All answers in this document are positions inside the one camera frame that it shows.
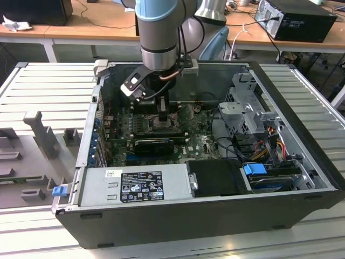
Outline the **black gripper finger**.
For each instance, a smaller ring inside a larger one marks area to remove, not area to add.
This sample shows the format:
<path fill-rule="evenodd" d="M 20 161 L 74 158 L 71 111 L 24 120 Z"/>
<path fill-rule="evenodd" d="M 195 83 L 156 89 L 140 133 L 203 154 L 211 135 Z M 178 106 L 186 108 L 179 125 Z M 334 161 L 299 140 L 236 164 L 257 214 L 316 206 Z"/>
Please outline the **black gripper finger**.
<path fill-rule="evenodd" d="M 168 120 L 169 114 L 169 100 L 165 96 L 160 96 L 157 103 L 158 120 L 165 122 Z"/>

